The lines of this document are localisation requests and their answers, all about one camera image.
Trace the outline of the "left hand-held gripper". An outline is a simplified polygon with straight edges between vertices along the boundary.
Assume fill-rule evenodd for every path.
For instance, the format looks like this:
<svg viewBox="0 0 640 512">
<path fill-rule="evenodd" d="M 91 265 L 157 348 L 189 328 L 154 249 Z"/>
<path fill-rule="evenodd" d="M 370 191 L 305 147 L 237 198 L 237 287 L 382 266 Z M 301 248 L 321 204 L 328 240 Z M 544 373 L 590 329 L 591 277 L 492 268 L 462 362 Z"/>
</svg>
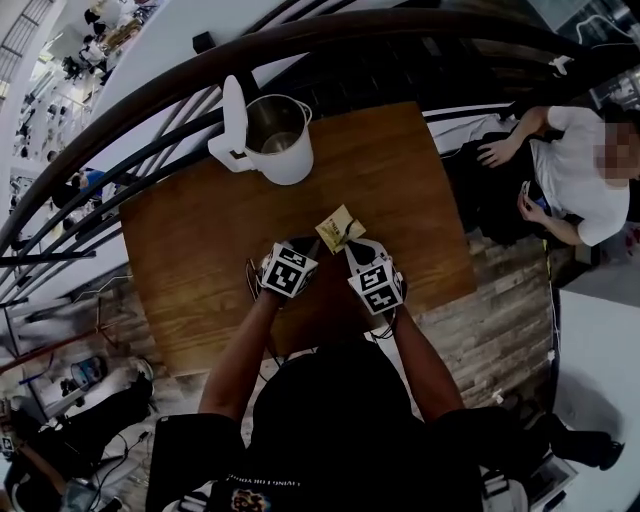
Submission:
<svg viewBox="0 0 640 512">
<path fill-rule="evenodd" d="M 286 298 L 295 298 L 309 285 L 318 268 L 321 239 L 295 237 L 273 244 L 260 263 L 257 282 Z"/>
</svg>

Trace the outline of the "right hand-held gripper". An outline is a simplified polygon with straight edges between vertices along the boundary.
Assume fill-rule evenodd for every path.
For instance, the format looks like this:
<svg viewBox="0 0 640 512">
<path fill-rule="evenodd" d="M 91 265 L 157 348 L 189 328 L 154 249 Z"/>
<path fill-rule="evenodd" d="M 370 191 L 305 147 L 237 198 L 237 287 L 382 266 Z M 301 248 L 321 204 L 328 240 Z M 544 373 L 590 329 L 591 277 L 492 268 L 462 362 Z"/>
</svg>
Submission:
<svg viewBox="0 0 640 512">
<path fill-rule="evenodd" d="M 344 252 L 351 272 L 348 283 L 371 315 L 404 303 L 404 278 L 381 243 L 357 238 L 346 243 Z"/>
</svg>

